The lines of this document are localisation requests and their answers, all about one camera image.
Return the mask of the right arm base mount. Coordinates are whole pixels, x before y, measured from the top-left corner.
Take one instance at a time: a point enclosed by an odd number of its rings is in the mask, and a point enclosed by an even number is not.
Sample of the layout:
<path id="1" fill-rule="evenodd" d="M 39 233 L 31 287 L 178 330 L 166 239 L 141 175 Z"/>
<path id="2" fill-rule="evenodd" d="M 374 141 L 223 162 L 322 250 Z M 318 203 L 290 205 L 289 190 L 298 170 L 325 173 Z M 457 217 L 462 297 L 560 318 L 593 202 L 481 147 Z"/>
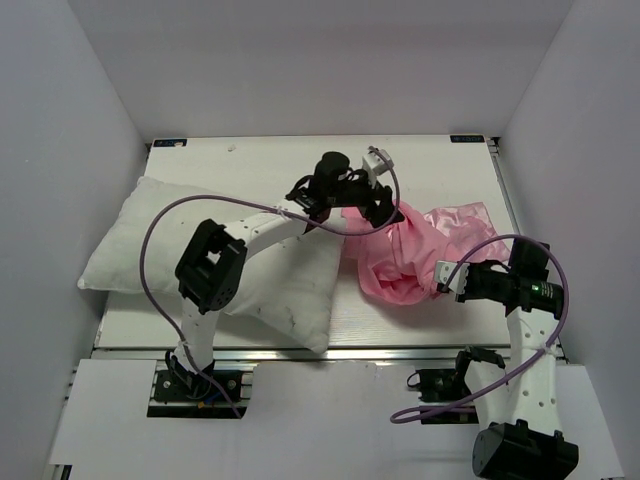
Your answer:
<path id="1" fill-rule="evenodd" d="M 445 409 L 446 405 L 461 402 L 472 396 L 471 390 L 465 383 L 465 376 L 472 363 L 487 363 L 498 369 L 498 376 L 507 377 L 507 362 L 495 350 L 476 346 L 467 346 L 458 352 L 453 369 L 421 369 L 416 370 L 407 378 L 407 387 L 417 389 L 420 400 L 427 406 L 411 409 L 414 415 L 400 418 L 397 414 L 396 424 L 419 421 L 421 424 L 462 423 L 462 417 L 470 415 L 473 419 L 480 418 L 480 411 L 474 407 L 457 405 Z"/>

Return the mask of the white pillow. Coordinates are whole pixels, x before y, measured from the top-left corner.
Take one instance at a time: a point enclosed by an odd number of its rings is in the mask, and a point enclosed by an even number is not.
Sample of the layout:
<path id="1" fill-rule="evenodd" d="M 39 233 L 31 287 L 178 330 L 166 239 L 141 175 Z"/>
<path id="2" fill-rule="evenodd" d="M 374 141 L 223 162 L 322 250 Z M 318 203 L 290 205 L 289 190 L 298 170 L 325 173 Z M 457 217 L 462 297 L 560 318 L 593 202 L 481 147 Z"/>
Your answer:
<path id="1" fill-rule="evenodd" d="M 79 288 L 124 296 L 150 290 L 159 301 L 177 300 L 175 269 L 198 225 L 212 219 L 230 226 L 255 213 L 211 196 L 199 187 L 139 178 L 90 256 Z M 254 318 L 315 353 L 325 352 L 342 244 L 342 237 L 315 229 L 258 253 L 244 265 L 225 314 Z"/>

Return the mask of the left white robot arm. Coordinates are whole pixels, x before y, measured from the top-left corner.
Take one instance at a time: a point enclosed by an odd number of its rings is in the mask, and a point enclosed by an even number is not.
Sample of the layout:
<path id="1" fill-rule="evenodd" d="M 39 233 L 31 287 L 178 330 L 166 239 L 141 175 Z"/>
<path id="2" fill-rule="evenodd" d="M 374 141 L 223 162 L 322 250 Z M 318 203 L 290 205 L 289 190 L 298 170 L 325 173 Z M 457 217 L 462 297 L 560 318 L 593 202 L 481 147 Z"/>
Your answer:
<path id="1" fill-rule="evenodd" d="M 211 219 L 199 224 L 175 269 L 183 320 L 179 344 L 165 356 L 180 391 L 199 399 L 219 384 L 211 343 L 219 313 L 237 294 L 249 259 L 281 241 L 325 228 L 338 208 L 355 209 L 373 232 L 403 221 L 399 186 L 379 181 L 392 170 L 389 155 L 376 147 L 369 147 L 358 169 L 346 155 L 329 151 L 278 206 L 263 207 L 230 225 Z"/>

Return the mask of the pink pillowcase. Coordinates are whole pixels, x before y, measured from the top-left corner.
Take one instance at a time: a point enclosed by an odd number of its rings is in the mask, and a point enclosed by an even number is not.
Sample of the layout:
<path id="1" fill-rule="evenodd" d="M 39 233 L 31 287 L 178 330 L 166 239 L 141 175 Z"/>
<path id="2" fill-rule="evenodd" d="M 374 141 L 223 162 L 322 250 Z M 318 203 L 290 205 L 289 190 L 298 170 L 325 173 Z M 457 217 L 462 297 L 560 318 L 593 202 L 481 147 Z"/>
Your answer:
<path id="1" fill-rule="evenodd" d="M 409 306 L 439 296 L 436 263 L 459 261 L 497 232 L 482 202 L 421 213 L 403 202 L 405 220 L 367 236 L 345 239 L 343 255 L 356 262 L 361 290 L 376 301 Z"/>

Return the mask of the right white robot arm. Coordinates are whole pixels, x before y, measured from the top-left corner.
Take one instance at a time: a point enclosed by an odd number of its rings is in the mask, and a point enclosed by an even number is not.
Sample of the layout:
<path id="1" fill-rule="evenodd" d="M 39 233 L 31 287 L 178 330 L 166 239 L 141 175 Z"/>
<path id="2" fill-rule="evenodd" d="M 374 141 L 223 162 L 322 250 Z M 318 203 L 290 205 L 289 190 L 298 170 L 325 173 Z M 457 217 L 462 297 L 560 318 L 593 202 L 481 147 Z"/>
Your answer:
<path id="1" fill-rule="evenodd" d="M 456 301 L 490 300 L 505 308 L 510 357 L 479 347 L 459 353 L 453 390 L 474 406 L 480 431 L 472 469 L 482 479 L 565 479 L 579 448 L 566 440 L 556 392 L 557 328 L 565 289 L 548 280 L 548 245 L 514 240 L 507 268 L 467 263 L 451 284 Z"/>

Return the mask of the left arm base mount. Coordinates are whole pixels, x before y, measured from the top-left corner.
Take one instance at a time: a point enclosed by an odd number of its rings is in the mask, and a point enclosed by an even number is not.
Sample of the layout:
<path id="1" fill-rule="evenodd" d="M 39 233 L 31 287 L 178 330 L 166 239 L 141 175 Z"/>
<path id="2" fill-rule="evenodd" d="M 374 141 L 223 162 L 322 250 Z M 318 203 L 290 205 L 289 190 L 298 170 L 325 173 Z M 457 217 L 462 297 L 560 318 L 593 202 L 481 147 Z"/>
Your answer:
<path id="1" fill-rule="evenodd" d="M 201 375 L 184 368 L 171 351 L 154 374 L 147 407 L 148 418 L 239 420 L 246 413 L 253 374 L 241 370 L 215 370 L 212 363 Z"/>

